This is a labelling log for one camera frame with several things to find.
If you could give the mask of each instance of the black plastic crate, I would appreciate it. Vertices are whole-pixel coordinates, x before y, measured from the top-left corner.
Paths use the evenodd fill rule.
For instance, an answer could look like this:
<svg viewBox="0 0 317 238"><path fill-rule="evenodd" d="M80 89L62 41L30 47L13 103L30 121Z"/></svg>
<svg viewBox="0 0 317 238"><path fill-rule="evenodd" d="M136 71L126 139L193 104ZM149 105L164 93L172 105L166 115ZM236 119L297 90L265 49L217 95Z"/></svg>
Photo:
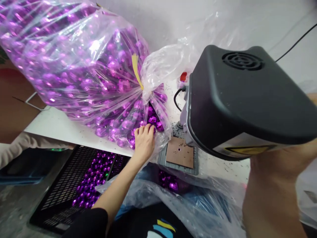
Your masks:
<svg viewBox="0 0 317 238"><path fill-rule="evenodd" d="M46 191L29 220L31 228L45 234L60 236L70 227L85 208L72 206L76 187L84 179L93 159L100 150L77 146ZM130 158L116 155L106 180L117 175Z"/></svg>

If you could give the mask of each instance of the black cable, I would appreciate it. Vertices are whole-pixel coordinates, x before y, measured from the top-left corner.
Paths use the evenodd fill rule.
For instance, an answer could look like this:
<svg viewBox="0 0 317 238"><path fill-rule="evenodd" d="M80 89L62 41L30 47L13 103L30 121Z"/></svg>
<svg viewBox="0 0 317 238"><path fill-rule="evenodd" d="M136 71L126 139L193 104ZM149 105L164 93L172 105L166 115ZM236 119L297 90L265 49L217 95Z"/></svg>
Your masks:
<svg viewBox="0 0 317 238"><path fill-rule="evenodd" d="M276 60L276 62L278 62L280 59L282 59L287 53L289 53L297 44L298 42L300 42L312 29L314 29L317 26L317 24L315 24L312 28L310 28L288 51L286 51L285 54L283 54L280 58L278 58Z"/></svg>
<svg viewBox="0 0 317 238"><path fill-rule="evenodd" d="M182 88L180 88L179 90L177 90L177 92L176 92L175 95L174 95L174 103L175 103L176 107L178 108L178 110L180 110L180 111L182 111L182 110L181 110L181 109L179 108L179 106L177 105L176 97L177 97L177 95L179 94L180 91L185 92L185 90L186 90L186 86L183 86Z"/></svg>

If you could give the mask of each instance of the yellow twist tie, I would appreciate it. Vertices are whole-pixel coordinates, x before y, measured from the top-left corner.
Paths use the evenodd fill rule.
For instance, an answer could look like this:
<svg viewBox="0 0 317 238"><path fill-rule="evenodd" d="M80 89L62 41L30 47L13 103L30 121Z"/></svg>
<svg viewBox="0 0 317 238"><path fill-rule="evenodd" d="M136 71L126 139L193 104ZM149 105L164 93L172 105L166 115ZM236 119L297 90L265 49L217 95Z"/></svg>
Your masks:
<svg viewBox="0 0 317 238"><path fill-rule="evenodd" d="M139 82L139 85L141 86L141 89L143 90L143 84L141 82L141 79L140 79L140 76L139 76L139 73L138 73L138 60L139 60L139 56L137 56L136 54L133 54L132 55L132 67L133 67L133 71L134 71L134 74L136 76L136 79L138 80Z"/></svg>

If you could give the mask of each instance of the yellow warning sticker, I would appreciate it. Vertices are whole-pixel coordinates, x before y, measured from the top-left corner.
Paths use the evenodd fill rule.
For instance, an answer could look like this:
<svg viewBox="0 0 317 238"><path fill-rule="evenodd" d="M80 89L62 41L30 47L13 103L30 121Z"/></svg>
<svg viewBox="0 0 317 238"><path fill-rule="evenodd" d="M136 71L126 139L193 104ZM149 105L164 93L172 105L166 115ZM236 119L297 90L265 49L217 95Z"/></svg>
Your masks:
<svg viewBox="0 0 317 238"><path fill-rule="evenodd" d="M243 155L257 155L273 149L276 145L260 145L260 146L244 146L244 147L227 147L224 148L230 152L243 154Z"/></svg>

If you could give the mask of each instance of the black shirt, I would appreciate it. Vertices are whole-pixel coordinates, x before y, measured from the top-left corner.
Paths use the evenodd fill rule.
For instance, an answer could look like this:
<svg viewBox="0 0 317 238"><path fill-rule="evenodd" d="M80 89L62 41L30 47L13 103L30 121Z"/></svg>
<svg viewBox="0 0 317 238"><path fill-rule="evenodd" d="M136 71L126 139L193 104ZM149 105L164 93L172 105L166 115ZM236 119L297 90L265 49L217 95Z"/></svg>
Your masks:
<svg viewBox="0 0 317 238"><path fill-rule="evenodd" d="M108 214L104 209L87 210L76 219L63 238L104 238L107 222ZM192 235L168 207L159 203L125 213L113 222L107 237L187 238Z"/></svg>

